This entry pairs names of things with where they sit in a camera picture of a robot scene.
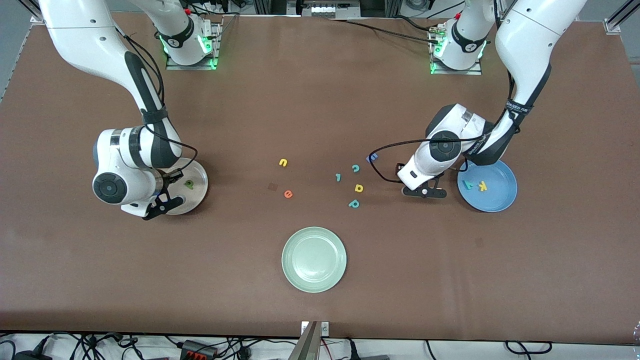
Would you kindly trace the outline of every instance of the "black cable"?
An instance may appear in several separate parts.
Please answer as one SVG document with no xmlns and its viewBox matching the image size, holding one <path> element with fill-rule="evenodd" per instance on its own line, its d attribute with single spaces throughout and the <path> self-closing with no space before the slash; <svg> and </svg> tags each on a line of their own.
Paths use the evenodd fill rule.
<svg viewBox="0 0 640 360">
<path fill-rule="evenodd" d="M 358 348 L 356 348 L 356 343 L 354 343 L 352 339 L 347 340 L 349 340 L 349 345 L 351 346 L 351 360 L 360 360 L 360 355 L 358 355 Z"/>
<path fill-rule="evenodd" d="M 260 341 L 262 341 L 262 339 L 259 339 L 259 340 L 254 341 L 253 343 L 250 343 L 249 345 L 245 346 L 245 348 L 252 347 L 252 346 L 254 346 L 255 344 L 259 343 Z M 227 360 L 227 359 L 230 359 L 230 358 L 232 358 L 232 357 L 236 356 L 236 354 L 237 354 L 237 353 L 238 353 L 238 352 L 234 351 L 234 353 L 233 353 L 233 354 L 228 355 L 227 357 L 223 357 L 221 360 Z"/>
<path fill-rule="evenodd" d="M 66 332 L 66 331 L 54 331 L 52 333 L 50 333 L 49 335 L 45 336 L 42 340 L 40 340 L 40 342 L 38 343 L 38 345 L 36 345 L 35 348 L 33 348 L 33 350 L 31 351 L 32 354 L 34 354 L 35 356 L 39 357 L 40 355 L 42 355 L 42 352 L 44 351 L 44 347 L 47 344 L 47 340 L 49 340 L 49 338 L 51 338 L 52 336 L 55 335 L 69 335 L 72 338 L 76 339 L 76 340 L 80 340 L 80 338 L 78 338 L 77 336 Z"/>
<path fill-rule="evenodd" d="M 516 351 L 513 350 L 510 346 L 509 343 L 516 343 L 518 344 L 523 351 Z M 529 349 L 527 349 L 527 347 L 524 346 L 523 343 L 521 343 L 520 341 L 517 340 L 507 340 L 504 342 L 505 346 L 507 346 L 507 350 L 509 350 L 509 352 L 511 352 L 512 354 L 516 354 L 516 355 L 526 355 L 527 356 L 527 360 L 531 360 L 531 356 L 532 355 L 544 355 L 544 354 L 548 354 L 551 349 L 554 347 L 553 343 L 551 341 L 542 341 L 541 343 L 543 344 L 547 344 L 549 345 L 548 348 L 546 348 L 545 350 L 542 351 L 529 351 Z"/>
<path fill-rule="evenodd" d="M 91 354 L 93 354 L 93 360 L 106 360 L 106 358 L 104 357 L 104 355 L 102 355 L 102 353 L 100 352 L 100 350 L 98 350 L 98 345 L 105 340 L 108 339 L 114 339 L 114 341 L 116 341 L 118 343 L 118 339 L 116 339 L 116 336 L 118 336 L 120 339 L 122 338 L 122 335 L 117 334 L 115 332 L 108 332 L 107 334 L 103 335 L 100 338 L 96 338 L 95 335 L 81 335 L 78 344 L 76 344 L 76 348 L 74 349 L 73 353 L 71 353 L 71 357 L 69 359 L 75 359 L 75 354 L 76 354 L 76 350 L 78 348 L 78 345 L 82 345 L 82 350 L 84 352 L 83 356 L 82 356 L 82 360 L 85 359 L 91 359 Z"/>
<path fill-rule="evenodd" d="M 136 50 L 136 52 L 138 53 L 138 56 L 140 56 L 140 58 L 142 58 L 142 60 L 149 66 L 151 71 L 156 75 L 156 78 L 158 80 L 158 87 L 159 87 L 159 89 L 157 90 L 158 96 L 160 96 L 160 103 L 164 106 L 164 81 L 163 81 L 163 78 L 162 78 L 162 74 L 160 73 L 160 67 L 156 63 L 156 59 L 154 59 L 154 57 L 151 56 L 151 54 L 147 51 L 147 49 L 145 49 L 142 45 L 138 44 L 131 37 L 125 36 L 125 39 L 131 44 L 131 46 L 134 48 L 134 50 Z M 151 62 L 154 64 L 153 67 L 151 67 L 151 64 L 149 64 L 149 62 L 144 58 L 144 56 L 140 55 L 140 52 L 138 52 L 136 47 L 139 47 L 142 51 L 145 52 L 145 54 L 147 54 L 147 56 L 151 59 Z"/>
<path fill-rule="evenodd" d="M 375 31 L 381 31 L 383 33 L 395 35 L 397 37 L 403 37 L 403 38 L 409 38 L 409 39 L 412 39 L 412 40 L 424 41 L 424 42 L 428 42 L 430 44 L 437 44 L 438 43 L 436 40 L 413 37 L 411 35 L 406 35 L 406 34 L 400 34 L 400 33 L 396 33 L 396 32 L 393 32 L 393 31 L 386 30 L 386 29 L 377 28 L 375 26 L 362 24 L 361 22 L 353 22 L 353 21 L 349 21 L 349 20 L 338 20 L 338 21 L 346 22 L 347 24 L 354 24 L 354 25 L 358 25 L 358 26 L 363 26 L 363 27 L 368 28 L 368 29 L 372 29 L 372 30 L 375 30 Z"/>
<path fill-rule="evenodd" d="M 156 60 L 154 59 L 154 57 L 147 51 L 147 49 L 145 49 L 142 45 L 140 45 L 139 43 L 137 43 L 135 40 L 133 40 L 130 36 L 125 35 L 125 34 L 121 34 L 122 37 L 124 37 L 130 44 L 131 47 L 134 48 L 134 50 L 136 50 L 136 52 L 138 53 L 138 56 L 140 58 L 142 58 L 142 60 L 145 61 L 145 63 L 151 68 L 151 70 L 153 71 L 153 73 L 156 75 L 156 78 L 158 80 L 158 86 L 159 89 L 156 90 L 156 92 L 159 94 L 161 94 L 160 97 L 160 103 L 162 104 L 162 106 L 164 106 L 164 81 L 162 79 L 162 74 L 160 73 L 160 67 L 158 66 L 158 64 L 156 63 Z M 137 48 L 139 47 L 150 59 L 151 62 L 154 64 L 153 67 L 155 67 L 156 69 L 154 70 L 151 65 L 149 64 L 149 62 L 147 62 L 147 60 L 140 54 L 140 52 L 138 52 Z M 187 145 L 185 143 L 173 140 L 173 139 L 169 139 L 168 137 L 161 135 L 159 133 L 156 133 L 155 131 L 151 130 L 151 128 L 149 128 L 148 125 L 145 124 L 145 128 L 147 129 L 147 131 L 149 131 L 150 133 L 152 133 L 154 136 L 157 136 L 158 138 L 166 141 L 166 142 L 171 142 L 174 143 L 176 145 L 180 145 L 180 146 L 184 146 L 188 149 L 193 150 L 193 156 L 191 157 L 191 159 L 189 159 L 189 162 L 187 162 L 187 165 L 184 165 L 183 167 L 180 167 L 180 171 L 184 170 L 186 167 L 188 167 L 198 156 L 198 149 L 196 149 L 195 147 L 191 146 L 191 145 Z"/>
<path fill-rule="evenodd" d="M 168 337 L 167 335 L 164 335 L 164 337 L 169 340 L 170 343 L 174 344 L 176 347 L 178 346 L 178 343 L 176 341 L 171 340 L 170 337 Z"/>
<path fill-rule="evenodd" d="M 427 350 L 429 350 L 429 355 L 433 360 L 437 360 L 436 357 L 433 355 L 433 351 L 431 351 L 431 345 L 429 344 L 429 340 L 425 340 L 425 341 L 427 342 Z"/>
<path fill-rule="evenodd" d="M 197 350 L 195 350 L 194 352 L 199 352 L 199 351 L 204 350 L 204 349 L 206 349 L 206 348 L 216 347 L 216 346 L 218 346 L 218 345 L 222 345 L 222 344 L 224 344 L 224 343 L 229 344 L 229 340 L 228 340 L 228 338 L 227 338 L 227 340 L 222 341 L 221 343 L 215 343 L 215 344 L 211 344 L 211 345 L 205 345 L 205 346 L 203 346 L 203 347 L 201 347 L 201 348 L 198 348 L 198 349 L 197 349 Z M 180 359 L 180 360 L 187 360 L 187 358 L 188 358 L 188 357 L 187 357 L 187 355 L 185 355 L 185 356 L 184 356 L 182 359 Z"/>
<path fill-rule="evenodd" d="M 384 149 L 388 149 L 389 147 L 395 147 L 395 146 L 401 146 L 401 145 L 407 145 L 409 143 L 419 143 L 419 142 L 469 142 L 469 141 L 474 141 L 474 140 L 479 140 L 480 138 L 482 138 L 483 136 L 485 136 L 486 134 L 482 134 L 480 136 L 476 136 L 475 138 L 469 138 L 469 139 L 418 139 L 418 140 L 408 140 L 405 142 L 396 142 L 396 143 L 390 143 L 388 145 L 385 145 L 383 147 L 380 147 L 376 150 L 373 150 L 369 156 L 367 157 L 369 159 L 369 164 L 371 164 L 371 167 L 373 168 L 373 170 L 378 174 L 378 176 L 380 176 L 382 178 L 382 180 L 384 181 L 388 181 L 390 183 L 397 183 L 397 184 L 402 184 L 403 182 L 400 180 L 391 180 L 391 179 L 387 179 L 384 175 L 382 175 L 380 173 L 380 171 L 378 170 L 378 168 L 376 168 L 376 165 L 374 164 L 373 160 L 371 159 L 371 156 L 373 156 L 373 154 L 375 154 L 376 152 L 380 151 L 380 150 L 384 150 Z"/>
<path fill-rule="evenodd" d="M 500 16 L 500 13 L 498 11 L 498 1 L 497 0 L 493 0 L 493 16 L 495 17 L 495 27 L 496 29 L 500 29 L 500 26 L 502 25 L 502 17 Z M 513 96 L 513 89 L 515 87 L 515 80 L 513 79 L 513 76 L 511 75 L 511 72 L 509 70 L 507 70 L 507 78 L 509 79 L 509 95 L 507 96 L 508 100 L 512 100 L 512 96 Z M 495 125 L 497 125 L 500 120 L 502 120 L 502 118 L 504 117 L 504 114 L 507 112 L 507 109 L 505 108 L 502 113 L 500 114 L 500 118 L 498 118 L 498 121 L 496 121 Z M 515 114 L 509 112 L 509 118 L 511 120 L 515 120 Z M 520 126 L 516 125 L 516 130 L 514 132 L 514 134 L 518 134 L 520 133 Z"/>
<path fill-rule="evenodd" d="M 425 19 L 430 19 L 430 18 L 434 17 L 435 15 L 438 15 L 439 13 L 444 13 L 445 11 L 450 10 L 450 9 L 453 9 L 453 8 L 455 8 L 456 6 L 460 6 L 460 5 L 464 4 L 464 3 L 465 3 L 464 1 L 460 1 L 459 3 L 457 3 L 457 4 L 455 4 L 455 5 L 451 5 L 450 7 L 446 8 L 446 9 L 442 9 L 442 10 L 440 10 L 439 12 L 432 13 L 431 15 L 429 15 L 429 16 L 427 16 L 427 17 L 425 17 Z"/>
<path fill-rule="evenodd" d="M 187 145 L 184 142 L 179 142 L 179 141 L 175 141 L 173 139 L 169 139 L 168 137 L 166 137 L 165 135 L 156 133 L 155 131 L 151 130 L 151 128 L 149 128 L 149 125 L 145 124 L 145 128 L 147 129 L 148 132 L 152 133 L 153 135 L 159 137 L 160 139 L 166 141 L 166 142 L 171 142 L 174 143 L 176 145 L 180 145 L 183 147 L 186 147 L 187 149 L 191 149 L 193 150 L 193 156 L 191 157 L 191 159 L 189 159 L 189 162 L 187 162 L 187 165 L 184 165 L 183 167 L 180 167 L 179 170 L 182 171 L 184 170 L 186 167 L 188 167 L 189 165 L 191 165 L 191 163 L 196 160 L 196 158 L 198 157 L 198 149 L 196 149 L 195 147 L 191 146 L 191 145 Z"/>
<path fill-rule="evenodd" d="M 74 350 L 71 351 L 71 356 L 69 356 L 69 360 L 74 360 L 76 358 L 76 351 L 80 347 L 80 343 L 82 343 L 82 338 L 78 339 L 78 342 L 76 343 L 76 347 L 74 347 Z"/>
<path fill-rule="evenodd" d="M 449 168 L 450 170 L 453 170 L 455 172 L 465 172 L 469 169 L 469 163 L 468 163 L 469 159 L 465 158 L 465 169 L 462 170 L 462 166 L 460 166 L 460 168 Z"/>
<path fill-rule="evenodd" d="M 297 345 L 295 342 L 293 341 L 289 341 L 289 340 L 270 340 L 270 339 L 257 339 L 257 338 L 246 338 L 246 341 L 250 341 L 250 340 L 262 340 L 262 341 L 267 341 L 268 343 L 274 343 L 274 344 L 278 344 L 278 343 L 287 343 L 287 344 L 291 344 L 291 345 Z"/>
<path fill-rule="evenodd" d="M 11 347 L 13 349 L 12 350 L 12 354 L 11 354 L 11 360 L 13 360 L 15 358 L 15 343 L 13 341 L 11 341 L 11 340 L 3 340 L 3 341 L 0 341 L 0 345 L 2 345 L 2 344 L 11 345 Z"/>
<path fill-rule="evenodd" d="M 429 28 L 425 28 L 424 26 L 420 26 L 420 25 L 416 24 L 415 22 L 413 22 L 413 20 L 409 19 L 408 17 L 406 17 L 404 15 L 396 15 L 393 18 L 394 19 L 403 19 L 404 21 L 408 22 L 411 26 L 413 26 L 416 29 L 427 31 L 427 32 L 429 31 Z"/>
<path fill-rule="evenodd" d="M 203 12 L 205 12 L 205 13 L 210 13 L 210 14 L 212 14 L 212 15 L 240 15 L 240 13 L 239 13 L 239 12 L 217 13 L 217 12 L 212 12 L 211 10 L 207 10 L 207 9 L 205 9 L 205 8 L 201 8 L 201 7 L 199 7 L 199 6 L 195 6 L 194 4 L 189 4 L 189 5 L 191 5 L 191 7 L 193 7 L 193 8 L 196 8 L 196 9 L 198 9 L 198 10 L 201 10 L 201 11 L 203 11 Z"/>
</svg>

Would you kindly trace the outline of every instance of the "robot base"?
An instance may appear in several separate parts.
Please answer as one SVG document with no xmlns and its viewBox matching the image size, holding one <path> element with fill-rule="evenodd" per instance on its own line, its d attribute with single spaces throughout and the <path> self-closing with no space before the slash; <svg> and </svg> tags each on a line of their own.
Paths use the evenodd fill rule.
<svg viewBox="0 0 640 360">
<path fill-rule="evenodd" d="M 429 62 L 431 64 L 431 73 L 448 75 L 482 75 L 482 66 L 480 64 L 480 59 L 482 58 L 482 51 L 484 50 L 486 42 L 484 42 L 484 45 L 480 50 L 480 54 L 471 68 L 465 70 L 456 70 L 444 65 L 442 60 L 437 57 L 437 55 L 442 55 L 442 53 L 445 51 L 445 48 L 447 47 L 446 34 L 446 24 L 438 24 L 438 26 L 433 26 L 429 30 L 428 38 L 430 40 L 436 40 L 439 42 L 438 44 L 429 44 Z"/>
<path fill-rule="evenodd" d="M 180 158 L 173 167 L 166 169 L 171 172 L 176 168 L 183 167 L 189 162 L 187 158 Z M 209 178 L 204 167 L 197 161 L 193 161 L 188 167 L 182 170 L 182 179 L 167 186 L 167 190 L 172 198 L 182 197 L 184 203 L 175 209 L 167 212 L 167 215 L 181 215 L 195 209 L 204 199 L 209 188 Z"/>
<path fill-rule="evenodd" d="M 202 42 L 203 51 L 208 51 L 209 54 L 202 58 L 202 60 L 198 61 L 192 65 L 180 65 L 176 63 L 171 56 L 169 56 L 169 52 L 164 49 L 164 53 L 166 54 L 166 69 L 167 70 L 216 70 L 218 68 L 218 58 L 220 57 L 220 44 L 222 41 L 222 24 L 224 23 L 224 19 L 222 22 L 213 22 L 211 23 L 209 20 L 206 20 L 207 28 L 211 27 L 211 31 L 207 31 L 207 34 L 213 37 L 212 40 L 207 40 L 206 38 L 202 38 L 200 40 Z"/>
</svg>

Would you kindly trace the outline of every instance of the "robotic arm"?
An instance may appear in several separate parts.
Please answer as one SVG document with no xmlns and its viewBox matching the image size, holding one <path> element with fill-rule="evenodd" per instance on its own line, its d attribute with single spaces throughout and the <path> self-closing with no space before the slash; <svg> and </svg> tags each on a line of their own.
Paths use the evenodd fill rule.
<svg viewBox="0 0 640 360">
<path fill-rule="evenodd" d="M 447 58 L 446 65 L 470 67 L 477 55 L 469 46 L 471 40 L 484 42 L 489 28 L 487 8 L 489 0 L 467 1 L 467 9 L 458 22 L 447 25 L 447 34 L 462 32 L 463 20 L 477 17 L 477 30 L 474 37 L 459 42 L 460 36 L 452 36 L 443 49 Z M 505 112 L 496 124 L 486 121 L 479 115 L 468 111 L 460 104 L 445 106 L 436 114 L 426 129 L 426 138 L 439 140 L 423 142 L 415 154 L 397 174 L 411 191 L 406 195 L 425 196 L 429 191 L 427 182 L 437 178 L 447 170 L 462 154 L 477 165 L 490 165 L 498 161 L 509 145 L 511 137 L 517 132 L 524 117 L 529 114 L 538 95 L 545 86 L 551 65 L 549 59 L 556 42 L 578 15 L 586 0 L 519 0 L 510 9 L 496 35 L 496 48 L 500 59 L 512 74 L 516 84 L 516 93 L 508 99 Z M 465 25 L 466 34 L 472 28 Z"/>
<path fill-rule="evenodd" d="M 204 33 L 204 20 L 188 17 L 178 0 L 132 3 L 154 21 L 176 62 L 190 65 L 207 54 L 196 38 L 200 31 Z M 142 114 L 143 126 L 109 129 L 98 137 L 93 149 L 98 167 L 93 178 L 95 195 L 145 220 L 183 205 L 186 197 L 171 198 L 168 187 L 182 177 L 184 167 L 171 172 L 160 170 L 180 159 L 180 138 L 142 60 L 120 41 L 104 0 L 41 0 L 40 6 L 62 58 L 84 72 L 122 85 Z M 190 201 L 190 206 L 195 207 L 193 203 Z"/>
</svg>

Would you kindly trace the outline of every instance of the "brown mat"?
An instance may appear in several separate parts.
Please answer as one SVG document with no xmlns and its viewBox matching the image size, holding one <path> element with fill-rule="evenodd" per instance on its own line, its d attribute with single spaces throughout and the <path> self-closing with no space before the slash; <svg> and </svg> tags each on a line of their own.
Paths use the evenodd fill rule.
<svg viewBox="0 0 640 360">
<path fill-rule="evenodd" d="M 144 15 L 116 19 L 159 55 Z M 301 320 L 328 320 L 335 337 L 631 343 L 640 94 L 601 24 L 574 24 L 552 64 L 503 159 L 518 198 L 479 213 L 452 173 L 448 198 L 409 199 L 365 156 L 420 138 L 446 104 L 497 119 L 507 78 L 493 45 L 483 76 L 432 76 L 422 43 L 322 19 L 236 19 L 218 70 L 164 72 L 208 196 L 144 222 L 91 189 L 98 134 L 141 122 L 131 96 L 67 65 L 35 27 L 0 104 L 0 328 L 295 336 Z M 377 164 L 391 175 L 415 148 Z M 280 266 L 310 225 L 336 232 L 349 256 L 341 282 L 316 295 Z"/>
</svg>

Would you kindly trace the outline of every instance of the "floor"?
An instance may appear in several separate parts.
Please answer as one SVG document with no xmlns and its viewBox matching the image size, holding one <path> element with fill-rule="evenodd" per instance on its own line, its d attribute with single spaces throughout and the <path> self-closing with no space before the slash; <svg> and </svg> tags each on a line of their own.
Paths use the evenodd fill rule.
<svg viewBox="0 0 640 360">
<path fill-rule="evenodd" d="M 622 3 L 622 0 L 589 0 L 582 13 L 580 20 L 601 21 L 609 16 Z M 137 8 L 129 4 L 126 0 L 109 0 L 112 10 L 136 11 Z M 456 0 L 438 0 L 432 12 L 425 12 L 421 16 L 428 16 L 438 9 L 445 8 L 450 4 L 457 3 Z M 22 9 L 15 0 L 0 1 L 0 89 L 6 89 L 6 84 L 10 79 L 13 66 L 18 57 L 20 46 L 29 29 L 29 13 Z M 640 86 L 640 12 L 631 17 L 622 25 L 622 41 L 625 44 L 630 67 Z M 13 335 L 11 340 L 16 342 L 18 351 L 33 348 L 42 335 L 23 334 Z M 207 338 L 201 341 L 211 343 L 215 339 Z M 145 358 L 169 356 L 175 359 L 179 353 L 175 347 L 171 346 L 159 337 L 145 337 L 141 340 L 140 347 L 144 349 Z M 423 341 L 386 341 L 386 340 L 358 340 L 360 355 L 373 356 L 387 354 L 391 359 L 431 359 L 426 351 Z M 54 355 L 55 359 L 67 358 L 75 345 L 75 341 L 62 339 L 56 340 L 53 346 L 48 345 L 46 354 Z M 446 359 L 517 359 L 519 356 L 506 351 L 503 343 L 480 341 L 432 341 L 431 347 L 438 360 Z M 119 359 L 121 349 L 113 347 L 113 353 L 107 359 Z M 349 355 L 348 345 L 339 343 L 331 346 L 333 358 L 339 359 Z M 6 345 L 0 347 L 0 358 L 8 359 L 10 347 Z M 553 351 L 545 356 L 545 359 L 635 359 L 640 351 L 638 348 L 630 346 L 610 346 L 610 345 L 567 345 L 556 344 Z M 260 343 L 254 350 L 255 359 L 286 359 L 290 352 L 286 347 L 273 347 L 269 343 Z M 133 352 L 129 352 L 123 359 L 137 359 Z M 329 359 L 326 353 L 321 353 L 321 360 Z"/>
</svg>

